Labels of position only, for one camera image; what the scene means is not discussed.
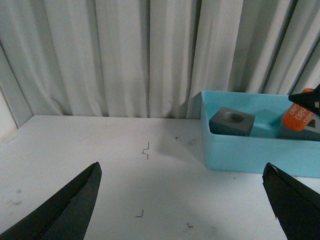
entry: wall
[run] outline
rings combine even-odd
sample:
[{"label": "wall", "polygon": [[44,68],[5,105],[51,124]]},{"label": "wall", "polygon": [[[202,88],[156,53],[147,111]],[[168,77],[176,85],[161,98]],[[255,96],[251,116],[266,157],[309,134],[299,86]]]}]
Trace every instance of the wall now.
[{"label": "wall", "polygon": [[0,142],[17,129],[16,124],[0,91]]}]

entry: black object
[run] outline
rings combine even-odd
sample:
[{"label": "black object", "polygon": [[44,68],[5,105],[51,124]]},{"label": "black object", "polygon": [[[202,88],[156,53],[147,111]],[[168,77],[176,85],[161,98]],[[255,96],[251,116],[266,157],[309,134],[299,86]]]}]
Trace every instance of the black object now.
[{"label": "black object", "polygon": [[93,163],[45,203],[0,235],[0,240],[83,240],[102,171]]},{"label": "black object", "polygon": [[288,240],[320,240],[320,194],[268,162],[263,186]]},{"label": "black object", "polygon": [[289,101],[308,109],[320,117],[320,84],[311,92],[289,95]]}]

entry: blue container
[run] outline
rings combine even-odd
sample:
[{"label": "blue container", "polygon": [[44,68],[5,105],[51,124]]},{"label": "blue container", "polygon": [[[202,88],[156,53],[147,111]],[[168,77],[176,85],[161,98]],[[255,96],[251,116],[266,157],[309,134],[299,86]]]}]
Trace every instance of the blue container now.
[{"label": "blue container", "polygon": [[[276,138],[281,118],[292,104],[287,95],[203,91],[201,97],[207,168],[263,173],[270,162],[292,176],[320,177],[320,142]],[[255,115],[250,136],[211,133],[209,120],[221,107]]]}]

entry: gray metal block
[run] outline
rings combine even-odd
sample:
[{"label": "gray metal block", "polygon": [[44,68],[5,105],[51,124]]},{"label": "gray metal block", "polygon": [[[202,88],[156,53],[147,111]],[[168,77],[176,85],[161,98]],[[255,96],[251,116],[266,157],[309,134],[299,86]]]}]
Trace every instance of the gray metal block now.
[{"label": "gray metal block", "polygon": [[292,131],[281,125],[276,137],[278,139],[320,141],[320,119],[315,116],[302,131]]},{"label": "gray metal block", "polygon": [[256,116],[222,107],[210,119],[210,132],[219,135],[249,136]]}]

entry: gray block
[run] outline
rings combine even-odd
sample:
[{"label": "gray block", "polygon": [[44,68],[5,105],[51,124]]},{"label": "gray block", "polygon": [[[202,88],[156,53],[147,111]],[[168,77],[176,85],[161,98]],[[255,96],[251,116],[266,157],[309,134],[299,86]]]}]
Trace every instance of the gray block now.
[{"label": "gray block", "polygon": [[209,121],[210,132],[220,135],[249,136],[255,118],[255,115],[222,107]]},{"label": "gray block", "polygon": [[302,131],[292,131],[281,125],[276,137],[278,139],[320,141],[320,119],[315,116]]}]

